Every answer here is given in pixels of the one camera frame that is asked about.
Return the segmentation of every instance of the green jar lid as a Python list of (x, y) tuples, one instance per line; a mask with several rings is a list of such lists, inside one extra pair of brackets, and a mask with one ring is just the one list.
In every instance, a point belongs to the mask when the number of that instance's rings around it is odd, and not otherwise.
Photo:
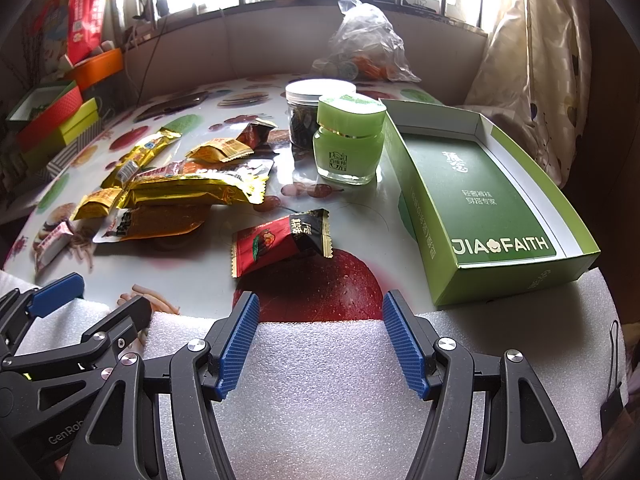
[(386, 106), (366, 95), (323, 95), (318, 102), (318, 124), (348, 137), (369, 137), (382, 131)]

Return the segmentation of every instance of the white foam sheet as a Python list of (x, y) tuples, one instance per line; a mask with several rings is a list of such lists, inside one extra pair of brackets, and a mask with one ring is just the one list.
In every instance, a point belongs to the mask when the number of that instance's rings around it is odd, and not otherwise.
[[(4, 285), (0, 276), (0, 293), (12, 288)], [(77, 342), (103, 314), (90, 317), (105, 309), (87, 303), (65, 307), (75, 314), (66, 315), (66, 323), (55, 324), (55, 329), (45, 322), (34, 324), (20, 350), (42, 349), (40, 339), (47, 337), (49, 342), (67, 337), (70, 344)], [(95, 312), (89, 316), (84, 310)], [(558, 410), (578, 462), (588, 459), (601, 439), (609, 327), (616, 319), (599, 270), (553, 289), (424, 316), (440, 335), (452, 336), (471, 351), (522, 351)], [(212, 321), (155, 314), (144, 357), (175, 352), (189, 339), (204, 336)], [(66, 332), (73, 336), (63, 336)], [(626, 402), (623, 353), (621, 332), (618, 379)], [(406, 387), (384, 325), (377, 320), (260, 324), (238, 387), (214, 404), (238, 480), (404, 479), (428, 408)], [(161, 401), (161, 413), (168, 476), (179, 479), (167, 398)], [(481, 431), (482, 397), (476, 394), (462, 479), (475, 475)]]

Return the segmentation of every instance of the white jar lid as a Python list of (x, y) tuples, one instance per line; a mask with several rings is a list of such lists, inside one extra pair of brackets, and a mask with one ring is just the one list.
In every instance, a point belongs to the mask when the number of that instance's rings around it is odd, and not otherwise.
[(285, 88), (287, 101), (296, 105), (318, 105), (322, 95), (355, 94), (356, 85), (340, 79), (301, 79)]

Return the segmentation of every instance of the glass jar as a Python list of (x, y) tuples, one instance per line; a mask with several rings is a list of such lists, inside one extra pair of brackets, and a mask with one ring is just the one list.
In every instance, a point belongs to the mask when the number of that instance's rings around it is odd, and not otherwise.
[(356, 87), (338, 79), (301, 79), (285, 88), (289, 104), (289, 138), (305, 150), (314, 148), (318, 130), (318, 99), (321, 95), (355, 94)]
[(376, 174), (386, 107), (360, 94), (322, 96), (314, 135), (318, 173), (344, 184), (367, 184)]

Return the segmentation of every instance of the blue gripper pad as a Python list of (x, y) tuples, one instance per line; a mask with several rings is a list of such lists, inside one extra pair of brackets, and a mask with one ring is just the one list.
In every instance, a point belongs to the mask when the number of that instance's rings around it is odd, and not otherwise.
[(415, 390), (421, 399), (425, 399), (429, 393), (429, 384), (424, 375), (424, 356), (389, 292), (382, 301), (382, 318), (407, 386)]
[(252, 294), (220, 358), (218, 383), (215, 389), (221, 399), (226, 399), (226, 394), (238, 384), (242, 366), (251, 341), (254, 340), (255, 330), (258, 328), (259, 317), (260, 301), (258, 296)]
[(84, 279), (77, 272), (49, 283), (33, 293), (29, 313), (35, 317), (45, 317), (84, 294)]

